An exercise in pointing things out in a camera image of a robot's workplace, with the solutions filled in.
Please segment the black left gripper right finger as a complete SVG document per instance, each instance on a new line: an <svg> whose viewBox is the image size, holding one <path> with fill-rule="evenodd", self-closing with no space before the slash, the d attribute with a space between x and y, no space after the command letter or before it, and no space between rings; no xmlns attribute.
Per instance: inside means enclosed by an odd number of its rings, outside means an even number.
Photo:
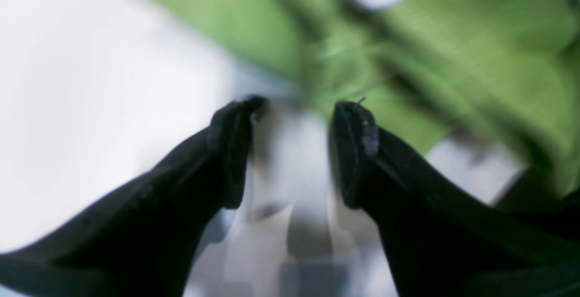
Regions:
<svg viewBox="0 0 580 297"><path fill-rule="evenodd" d="M378 228L401 297L577 297L579 204L502 212L446 179L359 103L335 104L332 170Z"/></svg>

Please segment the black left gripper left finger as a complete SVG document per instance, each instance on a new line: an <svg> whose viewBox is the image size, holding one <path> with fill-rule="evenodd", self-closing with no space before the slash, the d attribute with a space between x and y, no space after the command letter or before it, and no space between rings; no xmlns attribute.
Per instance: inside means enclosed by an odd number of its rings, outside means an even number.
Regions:
<svg viewBox="0 0 580 297"><path fill-rule="evenodd" d="M151 170L2 254L1 284L32 297L182 296L205 227L240 207L252 120L267 102L229 103Z"/></svg>

